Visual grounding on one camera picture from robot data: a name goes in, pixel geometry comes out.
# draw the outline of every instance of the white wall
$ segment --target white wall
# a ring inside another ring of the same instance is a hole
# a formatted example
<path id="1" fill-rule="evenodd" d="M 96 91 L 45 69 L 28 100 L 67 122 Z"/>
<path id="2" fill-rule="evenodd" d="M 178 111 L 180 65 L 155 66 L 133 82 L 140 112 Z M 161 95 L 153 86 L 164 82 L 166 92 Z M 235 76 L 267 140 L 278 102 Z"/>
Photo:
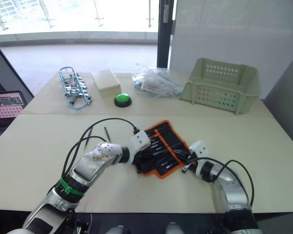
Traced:
<path id="1" fill-rule="evenodd" d="M 293 60 L 293 0 L 178 0 L 170 68 L 202 57 L 258 68 L 265 98 Z"/>

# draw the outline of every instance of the green button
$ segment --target green button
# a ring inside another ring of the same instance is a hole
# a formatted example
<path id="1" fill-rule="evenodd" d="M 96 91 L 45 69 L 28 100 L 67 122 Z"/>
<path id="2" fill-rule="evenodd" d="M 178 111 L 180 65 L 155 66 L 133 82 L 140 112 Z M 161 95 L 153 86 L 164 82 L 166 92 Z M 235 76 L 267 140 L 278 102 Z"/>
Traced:
<path id="1" fill-rule="evenodd" d="M 127 102 L 127 101 L 129 101 L 129 100 L 130 100 L 130 97 L 129 97 L 128 94 L 124 94 L 124 93 L 122 93 L 122 94 L 118 94 L 118 95 L 115 97 L 115 99 L 116 99 L 118 102 L 123 103 L 123 102 Z"/>

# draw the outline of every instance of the beige box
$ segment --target beige box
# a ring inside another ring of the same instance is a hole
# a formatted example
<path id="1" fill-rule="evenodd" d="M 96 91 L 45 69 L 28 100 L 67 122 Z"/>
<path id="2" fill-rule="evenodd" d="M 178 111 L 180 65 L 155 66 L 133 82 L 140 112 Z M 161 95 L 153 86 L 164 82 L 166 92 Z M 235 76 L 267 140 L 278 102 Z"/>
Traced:
<path id="1" fill-rule="evenodd" d="M 115 97 L 122 92 L 119 81 L 110 69 L 94 72 L 92 76 L 101 97 Z"/>

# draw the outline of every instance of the floor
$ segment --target floor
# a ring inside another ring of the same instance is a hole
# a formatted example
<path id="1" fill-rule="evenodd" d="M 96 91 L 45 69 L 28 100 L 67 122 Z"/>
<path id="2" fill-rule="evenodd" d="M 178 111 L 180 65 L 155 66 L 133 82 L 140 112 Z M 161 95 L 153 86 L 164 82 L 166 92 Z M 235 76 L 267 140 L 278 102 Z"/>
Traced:
<path id="1" fill-rule="evenodd" d="M 64 66 L 76 72 L 134 72 L 137 63 L 155 67 L 157 59 L 155 44 L 35 45 L 1 50 L 34 95 Z"/>

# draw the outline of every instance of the orange trim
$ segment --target orange trim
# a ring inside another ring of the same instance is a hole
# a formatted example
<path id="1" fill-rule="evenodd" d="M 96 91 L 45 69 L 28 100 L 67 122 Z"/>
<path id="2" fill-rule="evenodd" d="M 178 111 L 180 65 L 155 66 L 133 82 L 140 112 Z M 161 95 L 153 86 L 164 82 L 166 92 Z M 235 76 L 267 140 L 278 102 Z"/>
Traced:
<path id="1" fill-rule="evenodd" d="M 168 121 L 168 120 L 163 120 L 155 125 L 153 125 L 152 127 L 148 128 L 148 129 L 145 129 L 145 131 L 148 131 L 148 130 L 151 130 L 151 129 L 154 129 L 156 128 L 158 125 L 161 125 L 163 123 L 168 123 L 170 129 L 174 132 L 174 134 L 178 137 L 178 139 L 183 143 L 183 145 L 186 147 L 186 148 L 189 148 L 189 146 L 185 143 L 185 141 L 175 132 L 175 130 L 173 129 L 171 123 Z M 157 170 L 152 170 L 148 173 L 141 173 L 143 174 L 144 176 L 148 176 L 148 175 L 151 175 L 151 174 L 156 174 L 156 176 L 160 179 L 164 179 L 166 178 L 167 176 L 169 176 L 171 173 L 175 172 L 176 170 L 178 170 L 179 168 L 183 167 L 185 164 L 180 161 L 180 159 L 178 158 L 178 156 L 175 154 L 175 152 L 170 148 L 170 146 L 167 144 L 167 142 L 164 140 L 164 138 L 162 137 L 162 135 L 160 134 L 160 132 L 155 129 L 154 130 L 155 134 L 153 136 L 157 136 L 159 137 L 159 139 L 163 142 L 163 144 L 166 146 L 167 150 L 171 153 L 171 155 L 174 157 L 174 159 L 176 159 L 179 163 L 179 165 L 175 166 L 173 169 L 171 169 L 170 171 L 168 171 L 167 173 L 165 173 L 164 175 L 160 175 Z"/>

